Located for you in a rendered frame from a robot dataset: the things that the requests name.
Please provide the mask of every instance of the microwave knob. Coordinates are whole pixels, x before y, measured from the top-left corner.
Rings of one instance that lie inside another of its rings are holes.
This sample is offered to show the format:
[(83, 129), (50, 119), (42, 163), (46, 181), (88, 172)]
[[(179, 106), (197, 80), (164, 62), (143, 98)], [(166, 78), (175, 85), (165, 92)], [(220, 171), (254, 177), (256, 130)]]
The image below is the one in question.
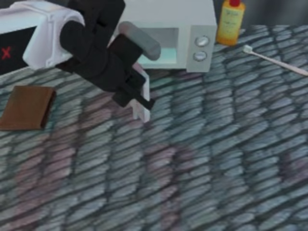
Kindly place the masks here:
[(199, 51), (193, 54), (193, 59), (198, 62), (201, 62), (205, 60), (206, 58), (207, 58), (207, 53), (205, 53), (204, 51)]
[(195, 40), (195, 44), (198, 47), (205, 47), (209, 43), (210, 43), (210, 39), (207, 36), (198, 37)]

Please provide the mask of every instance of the bottle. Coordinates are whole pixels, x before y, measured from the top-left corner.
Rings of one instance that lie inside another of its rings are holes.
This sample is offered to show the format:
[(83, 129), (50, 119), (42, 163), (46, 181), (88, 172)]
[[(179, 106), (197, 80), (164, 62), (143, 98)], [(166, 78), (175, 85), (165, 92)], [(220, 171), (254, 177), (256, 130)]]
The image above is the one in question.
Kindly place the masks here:
[(233, 46), (237, 43), (246, 6), (241, 0), (225, 0), (222, 5), (216, 41)]

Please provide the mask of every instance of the microwave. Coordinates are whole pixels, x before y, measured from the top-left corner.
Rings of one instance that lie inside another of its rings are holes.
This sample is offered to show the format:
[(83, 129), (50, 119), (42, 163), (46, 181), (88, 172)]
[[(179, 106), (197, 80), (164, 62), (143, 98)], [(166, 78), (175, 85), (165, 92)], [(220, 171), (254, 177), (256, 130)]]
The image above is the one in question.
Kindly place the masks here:
[(124, 0), (119, 23), (129, 21), (161, 46), (160, 58), (141, 56), (144, 69), (208, 72), (217, 22), (213, 0)]

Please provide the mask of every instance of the toothbrush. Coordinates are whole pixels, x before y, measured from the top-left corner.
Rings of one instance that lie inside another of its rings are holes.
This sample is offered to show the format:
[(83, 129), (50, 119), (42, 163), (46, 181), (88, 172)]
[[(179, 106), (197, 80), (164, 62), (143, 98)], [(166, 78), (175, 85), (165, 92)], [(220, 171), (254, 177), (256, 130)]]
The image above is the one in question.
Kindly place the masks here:
[(292, 65), (289, 65), (289, 64), (280, 62), (280, 61), (275, 60), (275, 59), (271, 59), (271, 58), (266, 57), (266, 56), (264, 56), (264, 55), (262, 55), (262, 54), (255, 53), (255, 52), (253, 51), (253, 48), (252, 48), (251, 46), (245, 45), (243, 51), (244, 51), (245, 53), (247, 53), (247, 54), (255, 55), (255, 56), (260, 57), (260, 58), (262, 58), (262, 59), (265, 59), (265, 60), (267, 60), (267, 61), (269, 61), (269, 62), (272, 62), (272, 63), (274, 63), (274, 64), (277, 64), (277, 65), (279, 65), (279, 66), (282, 66), (282, 67), (284, 67), (284, 68), (286, 68), (286, 69), (289, 69), (289, 70), (291, 70), (291, 71), (293, 71), (293, 72), (295, 72), (295, 73), (298, 73), (298, 74), (300, 74), (300, 75), (308, 76), (308, 71), (305, 71), (305, 70), (303, 70), (303, 69), (300, 69), (300, 68), (298, 68), (298, 67), (296, 67), (296, 66), (292, 66)]

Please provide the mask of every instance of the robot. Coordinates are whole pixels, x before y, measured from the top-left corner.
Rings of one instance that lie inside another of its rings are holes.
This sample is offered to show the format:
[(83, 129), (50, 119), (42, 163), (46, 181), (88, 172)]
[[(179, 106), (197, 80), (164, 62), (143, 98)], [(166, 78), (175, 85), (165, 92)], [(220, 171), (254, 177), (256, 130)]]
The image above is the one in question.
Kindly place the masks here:
[(154, 100), (141, 93), (146, 80), (132, 66), (141, 55), (157, 60), (161, 48), (132, 23), (118, 25), (124, 9), (124, 0), (70, 0), (66, 7), (26, 0), (1, 9), (0, 75), (56, 67), (114, 93), (121, 107), (135, 99), (151, 110)]

